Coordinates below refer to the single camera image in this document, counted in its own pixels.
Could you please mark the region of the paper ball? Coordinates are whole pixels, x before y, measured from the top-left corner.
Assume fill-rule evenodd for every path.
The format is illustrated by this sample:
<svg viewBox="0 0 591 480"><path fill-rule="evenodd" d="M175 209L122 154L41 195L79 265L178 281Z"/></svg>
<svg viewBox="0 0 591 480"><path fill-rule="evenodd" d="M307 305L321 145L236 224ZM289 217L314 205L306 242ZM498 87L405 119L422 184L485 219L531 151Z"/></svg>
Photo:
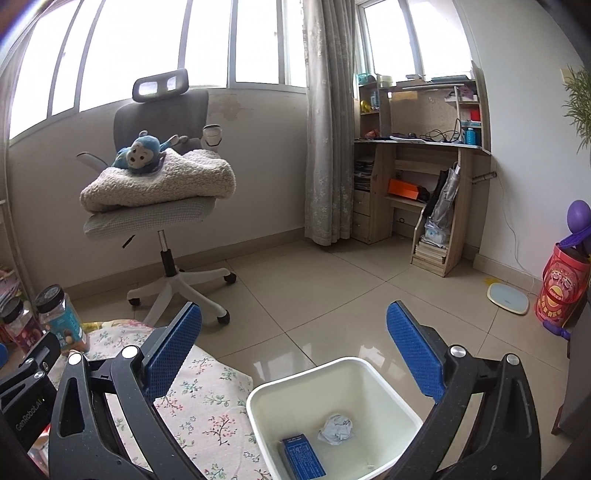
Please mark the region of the paper ball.
<svg viewBox="0 0 591 480"><path fill-rule="evenodd" d="M318 431L318 440L332 446L339 446L353 438L353 421L345 415L335 413L325 420Z"/></svg>

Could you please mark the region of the small blue carton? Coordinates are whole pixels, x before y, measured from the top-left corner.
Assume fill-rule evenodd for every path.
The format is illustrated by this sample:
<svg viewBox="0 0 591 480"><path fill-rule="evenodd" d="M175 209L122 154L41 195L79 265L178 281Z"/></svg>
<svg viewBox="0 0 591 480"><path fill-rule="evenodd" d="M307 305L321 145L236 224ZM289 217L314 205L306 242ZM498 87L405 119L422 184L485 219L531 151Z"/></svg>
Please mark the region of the small blue carton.
<svg viewBox="0 0 591 480"><path fill-rule="evenodd" d="M321 479L327 475L315 450L312 449L311 442L304 434L281 440L279 452L291 479Z"/></svg>

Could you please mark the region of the white trash bin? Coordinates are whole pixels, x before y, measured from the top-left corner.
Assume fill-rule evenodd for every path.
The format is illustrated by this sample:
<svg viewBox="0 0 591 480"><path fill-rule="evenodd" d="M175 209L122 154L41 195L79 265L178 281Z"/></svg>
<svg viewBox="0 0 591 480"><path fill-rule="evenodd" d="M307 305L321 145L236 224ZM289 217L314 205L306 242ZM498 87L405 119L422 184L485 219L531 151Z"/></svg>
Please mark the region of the white trash bin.
<svg viewBox="0 0 591 480"><path fill-rule="evenodd" d="M298 435L310 442L325 479L378 479L423 426L377 370L356 357L260 385L246 410L274 479L296 477L284 441Z"/></svg>

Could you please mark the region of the teal label nut jar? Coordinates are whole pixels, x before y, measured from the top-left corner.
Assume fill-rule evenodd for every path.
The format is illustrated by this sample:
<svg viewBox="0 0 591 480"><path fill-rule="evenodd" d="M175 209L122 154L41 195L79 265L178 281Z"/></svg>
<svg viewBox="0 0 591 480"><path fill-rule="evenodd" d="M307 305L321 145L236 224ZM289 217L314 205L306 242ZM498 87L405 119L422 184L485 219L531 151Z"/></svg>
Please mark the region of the teal label nut jar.
<svg viewBox="0 0 591 480"><path fill-rule="evenodd" d="M40 324L59 341L63 353L70 350L87 352L89 340L69 296L58 285L42 290L34 300Z"/></svg>

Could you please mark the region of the white bookshelf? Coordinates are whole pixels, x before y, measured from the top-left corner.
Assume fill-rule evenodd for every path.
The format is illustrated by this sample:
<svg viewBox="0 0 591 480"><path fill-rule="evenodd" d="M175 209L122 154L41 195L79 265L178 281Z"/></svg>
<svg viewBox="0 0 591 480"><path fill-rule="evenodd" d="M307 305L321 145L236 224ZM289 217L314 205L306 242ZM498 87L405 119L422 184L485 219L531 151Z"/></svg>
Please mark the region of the white bookshelf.
<svg viewBox="0 0 591 480"><path fill-rule="evenodd" d="M12 298L28 301L26 287L18 269L8 225L7 201L1 201L1 308Z"/></svg>

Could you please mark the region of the floral tablecloth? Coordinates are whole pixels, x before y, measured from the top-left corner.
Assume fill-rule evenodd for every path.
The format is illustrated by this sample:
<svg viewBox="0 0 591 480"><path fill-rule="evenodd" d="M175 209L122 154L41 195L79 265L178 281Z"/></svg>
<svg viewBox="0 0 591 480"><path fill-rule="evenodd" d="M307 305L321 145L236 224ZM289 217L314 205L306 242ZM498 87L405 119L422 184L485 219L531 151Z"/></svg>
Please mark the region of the floral tablecloth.
<svg viewBox="0 0 591 480"><path fill-rule="evenodd" d="M152 328L133 320L82 324L88 360L115 357L141 346ZM252 378L193 346L165 396L153 405L181 449L207 479L273 479L246 413ZM118 399L106 395L109 412L131 461L151 471Z"/></svg>

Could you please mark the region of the bathroom scale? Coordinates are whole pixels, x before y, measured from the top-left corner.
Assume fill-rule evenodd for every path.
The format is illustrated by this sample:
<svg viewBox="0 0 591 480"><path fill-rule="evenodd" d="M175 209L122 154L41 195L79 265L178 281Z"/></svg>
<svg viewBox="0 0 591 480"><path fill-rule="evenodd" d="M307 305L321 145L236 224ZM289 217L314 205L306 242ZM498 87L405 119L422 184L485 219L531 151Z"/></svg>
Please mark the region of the bathroom scale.
<svg viewBox="0 0 591 480"><path fill-rule="evenodd" d="M526 315L530 306L529 298L525 293L499 282L489 286L487 298L497 307L519 316Z"/></svg>

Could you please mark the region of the purple balloon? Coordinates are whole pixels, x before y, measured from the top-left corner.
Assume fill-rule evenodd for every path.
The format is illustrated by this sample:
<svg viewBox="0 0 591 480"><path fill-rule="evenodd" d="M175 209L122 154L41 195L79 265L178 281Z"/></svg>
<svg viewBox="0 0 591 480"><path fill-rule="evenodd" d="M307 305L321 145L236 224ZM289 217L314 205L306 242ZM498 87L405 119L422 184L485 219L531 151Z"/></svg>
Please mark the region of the purple balloon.
<svg viewBox="0 0 591 480"><path fill-rule="evenodd" d="M591 209L584 200L575 200L567 211L567 226L571 234L559 242L561 248L575 248L589 257L591 253Z"/></svg>

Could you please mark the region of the blue monkey plush toy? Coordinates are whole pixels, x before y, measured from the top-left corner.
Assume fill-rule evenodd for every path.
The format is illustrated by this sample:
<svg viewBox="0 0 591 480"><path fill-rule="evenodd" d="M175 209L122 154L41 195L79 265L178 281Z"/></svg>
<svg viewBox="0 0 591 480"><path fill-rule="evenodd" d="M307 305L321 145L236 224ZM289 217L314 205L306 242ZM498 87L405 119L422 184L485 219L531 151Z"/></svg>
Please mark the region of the blue monkey plush toy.
<svg viewBox="0 0 591 480"><path fill-rule="evenodd" d="M143 130L131 146L118 151L112 167L129 170L134 175L154 173L161 167L166 150L187 140L186 136L172 135L165 142L160 142Z"/></svg>

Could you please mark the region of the beige fleece blanket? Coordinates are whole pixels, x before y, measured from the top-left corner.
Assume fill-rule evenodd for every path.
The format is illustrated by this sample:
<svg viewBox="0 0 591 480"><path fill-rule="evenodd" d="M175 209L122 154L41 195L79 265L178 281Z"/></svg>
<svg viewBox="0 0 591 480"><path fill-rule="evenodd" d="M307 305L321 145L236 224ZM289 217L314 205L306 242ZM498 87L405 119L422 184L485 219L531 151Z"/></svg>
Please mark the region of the beige fleece blanket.
<svg viewBox="0 0 591 480"><path fill-rule="evenodd" d="M106 168L81 191L79 200L86 211L102 213L195 197L228 199L235 188L235 172L217 153L195 149L180 155L168 149L161 167L151 174Z"/></svg>

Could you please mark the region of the orange box under desk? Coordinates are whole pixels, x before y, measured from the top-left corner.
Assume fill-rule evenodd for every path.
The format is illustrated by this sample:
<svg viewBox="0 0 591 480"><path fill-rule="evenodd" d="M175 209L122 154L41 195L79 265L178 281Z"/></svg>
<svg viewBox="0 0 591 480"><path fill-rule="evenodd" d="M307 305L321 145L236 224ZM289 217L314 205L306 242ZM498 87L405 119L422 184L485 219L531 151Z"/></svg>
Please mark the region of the orange box under desk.
<svg viewBox="0 0 591 480"><path fill-rule="evenodd" d="M392 196L403 197L423 203L427 203L431 198L430 192L425 187L396 178L389 180L388 193Z"/></svg>

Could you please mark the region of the grey office chair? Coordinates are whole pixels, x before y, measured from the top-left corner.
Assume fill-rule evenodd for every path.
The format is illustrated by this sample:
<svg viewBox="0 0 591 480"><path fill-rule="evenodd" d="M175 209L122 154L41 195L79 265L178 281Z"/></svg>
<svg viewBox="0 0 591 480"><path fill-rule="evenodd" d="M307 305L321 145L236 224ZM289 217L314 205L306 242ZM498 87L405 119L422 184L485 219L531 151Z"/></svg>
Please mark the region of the grey office chair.
<svg viewBox="0 0 591 480"><path fill-rule="evenodd" d="M235 273L226 268L180 269L165 236L169 227L204 220L217 200L235 193L235 174L217 153L221 126L206 121L208 100L207 90L189 87L184 68L139 78L131 102L114 116L114 160L90 152L76 156L97 173L80 193L81 206L90 215L84 225L87 238L132 238L143 231L158 235L162 277L127 293L132 307L153 298L144 318L150 326L176 295L211 310L222 326L230 321L228 309L197 286L218 279L231 285Z"/></svg>

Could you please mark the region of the wooden desk with shelves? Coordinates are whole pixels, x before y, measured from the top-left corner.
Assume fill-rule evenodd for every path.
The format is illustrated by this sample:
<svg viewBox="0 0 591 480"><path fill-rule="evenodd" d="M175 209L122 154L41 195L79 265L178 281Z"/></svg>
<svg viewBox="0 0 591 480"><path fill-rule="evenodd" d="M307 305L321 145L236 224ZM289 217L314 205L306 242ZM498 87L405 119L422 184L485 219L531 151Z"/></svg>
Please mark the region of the wooden desk with shelves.
<svg viewBox="0 0 591 480"><path fill-rule="evenodd" d="M472 187L492 178L484 73L390 85L360 77L360 138L353 147L353 239L401 234L413 265L447 276L460 262ZM425 187L427 203L392 196L391 178Z"/></svg>

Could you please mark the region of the green plant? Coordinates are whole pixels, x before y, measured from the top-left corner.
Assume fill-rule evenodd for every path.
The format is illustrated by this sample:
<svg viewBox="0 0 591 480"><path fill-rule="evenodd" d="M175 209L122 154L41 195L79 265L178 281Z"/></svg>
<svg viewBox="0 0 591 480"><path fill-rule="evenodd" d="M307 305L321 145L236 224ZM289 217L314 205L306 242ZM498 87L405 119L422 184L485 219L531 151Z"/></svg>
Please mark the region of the green plant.
<svg viewBox="0 0 591 480"><path fill-rule="evenodd" d="M578 151L590 147L591 126L591 80L590 73L585 69L567 68L564 80L568 99L564 104L565 117L571 120L580 140Z"/></svg>

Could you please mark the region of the right grey curtain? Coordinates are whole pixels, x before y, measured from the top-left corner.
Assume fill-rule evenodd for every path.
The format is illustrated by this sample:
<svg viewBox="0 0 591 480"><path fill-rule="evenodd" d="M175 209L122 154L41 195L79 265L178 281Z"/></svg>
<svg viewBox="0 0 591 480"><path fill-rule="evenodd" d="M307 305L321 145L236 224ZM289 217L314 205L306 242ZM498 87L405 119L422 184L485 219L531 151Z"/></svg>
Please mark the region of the right grey curtain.
<svg viewBox="0 0 591 480"><path fill-rule="evenodd" d="M304 235L321 246L351 236L355 138L355 3L304 1L308 149Z"/></svg>

